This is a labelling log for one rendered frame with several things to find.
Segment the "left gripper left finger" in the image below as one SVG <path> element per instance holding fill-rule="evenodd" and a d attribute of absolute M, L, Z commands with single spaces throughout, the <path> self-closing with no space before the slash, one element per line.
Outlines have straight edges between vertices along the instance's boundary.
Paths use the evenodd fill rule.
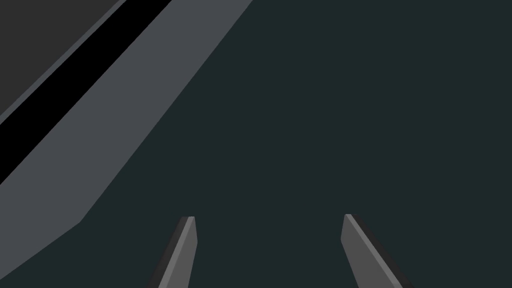
<path fill-rule="evenodd" d="M 147 288 L 188 288 L 198 244 L 196 219 L 179 219 Z"/>

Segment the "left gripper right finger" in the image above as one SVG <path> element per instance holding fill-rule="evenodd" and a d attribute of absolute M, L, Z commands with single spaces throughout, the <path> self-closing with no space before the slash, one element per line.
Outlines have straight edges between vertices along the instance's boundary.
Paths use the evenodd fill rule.
<path fill-rule="evenodd" d="M 344 215 L 340 242 L 358 288 L 413 288 L 358 214 Z"/>

